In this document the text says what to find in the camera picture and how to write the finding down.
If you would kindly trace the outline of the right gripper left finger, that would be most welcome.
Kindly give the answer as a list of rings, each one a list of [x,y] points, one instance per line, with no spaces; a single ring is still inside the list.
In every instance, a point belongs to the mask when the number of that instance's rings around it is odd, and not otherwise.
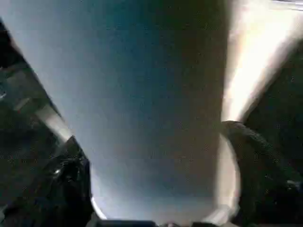
[[[74,137],[13,202],[0,210],[2,227],[84,227],[90,220],[89,161]]]

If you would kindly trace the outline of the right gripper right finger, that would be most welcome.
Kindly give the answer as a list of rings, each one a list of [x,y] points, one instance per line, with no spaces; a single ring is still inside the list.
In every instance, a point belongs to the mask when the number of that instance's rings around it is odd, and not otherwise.
[[[241,122],[222,122],[240,171],[240,227],[301,227],[303,176],[264,137]]]

